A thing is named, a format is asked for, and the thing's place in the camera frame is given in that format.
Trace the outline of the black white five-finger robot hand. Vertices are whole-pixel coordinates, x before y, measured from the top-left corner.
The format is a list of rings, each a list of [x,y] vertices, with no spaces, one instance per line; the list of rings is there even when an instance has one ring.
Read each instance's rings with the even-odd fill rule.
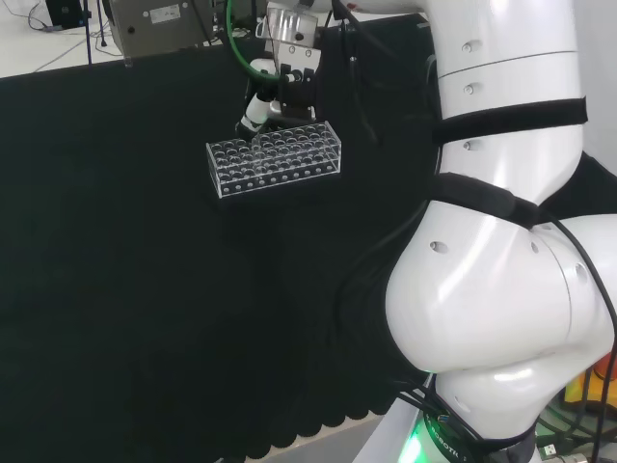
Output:
[[[269,129],[315,122],[320,64],[319,49],[284,41],[274,42],[271,58],[250,61],[238,137],[249,141]]]

